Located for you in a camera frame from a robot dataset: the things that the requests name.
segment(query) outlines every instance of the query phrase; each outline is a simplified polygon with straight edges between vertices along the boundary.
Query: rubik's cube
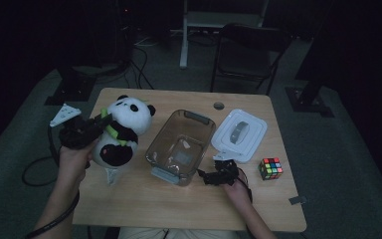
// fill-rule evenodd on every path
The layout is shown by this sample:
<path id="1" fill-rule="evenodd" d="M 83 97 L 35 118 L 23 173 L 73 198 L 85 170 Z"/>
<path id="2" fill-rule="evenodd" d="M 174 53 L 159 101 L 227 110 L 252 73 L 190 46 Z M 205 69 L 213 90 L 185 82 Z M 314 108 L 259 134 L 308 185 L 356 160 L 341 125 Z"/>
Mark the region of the rubik's cube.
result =
<path id="1" fill-rule="evenodd" d="M 259 164 L 259 171 L 263 180 L 277 179 L 284 172 L 278 157 L 263 158 Z"/>

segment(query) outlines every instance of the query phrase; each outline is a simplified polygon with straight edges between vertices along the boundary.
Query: desk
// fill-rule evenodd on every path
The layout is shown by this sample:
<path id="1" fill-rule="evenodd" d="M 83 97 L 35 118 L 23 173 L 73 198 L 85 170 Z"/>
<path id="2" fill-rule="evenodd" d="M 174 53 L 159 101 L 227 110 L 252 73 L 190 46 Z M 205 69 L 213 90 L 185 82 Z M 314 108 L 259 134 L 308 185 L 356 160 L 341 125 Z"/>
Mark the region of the desk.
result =
<path id="1" fill-rule="evenodd" d="M 242 23 L 262 27 L 269 1 L 263 1 L 260 14 L 242 14 L 188 11 L 188 0 L 184 0 L 182 49 L 179 67 L 185 69 L 188 65 L 188 27 L 222 28 L 228 23 Z"/>
<path id="2" fill-rule="evenodd" d="M 297 196 L 297 191 L 269 97 L 103 89 L 92 117 L 121 95 L 142 99 L 156 107 L 152 127 L 139 138 L 137 153 L 120 169 L 115 185 L 107 185 L 105 170 L 92 162 L 80 187 L 81 199 L 74 215 L 75 224 L 245 230 L 245 224 L 221 187 L 205 185 L 197 173 L 188 186 L 170 184 L 151 175 L 150 164 L 144 157 L 162 126 L 176 110 L 199 113 L 219 126 L 231 110 L 242 109 L 268 124 L 253 158 L 246 164 L 239 164 L 249 178 L 254 206 L 274 231 L 305 230 L 301 206 L 291 205 L 288 201 Z M 215 110 L 213 104 L 216 102 L 222 102 L 225 108 Z M 210 145 L 199 168 L 206 172 L 215 171 L 212 156 L 216 153 L 217 150 Z M 260 159 L 274 156 L 280 158 L 284 174 L 279 179 L 263 181 L 257 169 Z"/>

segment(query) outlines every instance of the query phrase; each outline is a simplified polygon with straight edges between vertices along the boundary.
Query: small round object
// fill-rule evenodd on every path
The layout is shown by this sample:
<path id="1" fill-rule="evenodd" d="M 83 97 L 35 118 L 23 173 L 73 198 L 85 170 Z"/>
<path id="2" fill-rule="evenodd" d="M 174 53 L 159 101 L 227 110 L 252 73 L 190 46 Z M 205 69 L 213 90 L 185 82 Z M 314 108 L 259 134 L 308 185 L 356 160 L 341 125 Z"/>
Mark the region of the small round object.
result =
<path id="1" fill-rule="evenodd" d="M 223 105 L 223 103 L 216 102 L 216 103 L 213 104 L 213 107 L 214 107 L 216 110 L 220 111 L 220 110 L 222 110 L 222 109 L 225 108 L 225 105 Z"/>

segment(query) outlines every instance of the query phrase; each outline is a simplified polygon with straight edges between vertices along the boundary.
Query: panda face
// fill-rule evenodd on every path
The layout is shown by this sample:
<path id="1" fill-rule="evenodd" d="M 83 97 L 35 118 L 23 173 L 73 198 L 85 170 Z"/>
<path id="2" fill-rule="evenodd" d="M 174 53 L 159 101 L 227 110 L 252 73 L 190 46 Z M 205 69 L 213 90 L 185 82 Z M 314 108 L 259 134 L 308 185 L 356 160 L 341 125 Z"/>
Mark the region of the panda face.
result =
<path id="1" fill-rule="evenodd" d="M 131 128 L 137 135 L 145 133 L 151 125 L 152 113 L 148 105 L 136 98 L 119 98 L 107 108 L 113 120 Z"/>

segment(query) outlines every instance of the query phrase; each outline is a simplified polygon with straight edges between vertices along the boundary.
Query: white lid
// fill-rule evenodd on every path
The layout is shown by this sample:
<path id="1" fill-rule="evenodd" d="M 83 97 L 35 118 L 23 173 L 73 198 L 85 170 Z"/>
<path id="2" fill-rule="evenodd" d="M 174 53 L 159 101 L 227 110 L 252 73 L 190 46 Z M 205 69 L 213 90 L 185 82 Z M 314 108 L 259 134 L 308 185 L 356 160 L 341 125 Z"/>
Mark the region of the white lid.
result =
<path id="1" fill-rule="evenodd" d="M 212 145 L 220 151 L 213 158 L 249 161 L 259 147 L 267 128 L 264 120 L 243 110 L 232 110 L 212 137 Z"/>

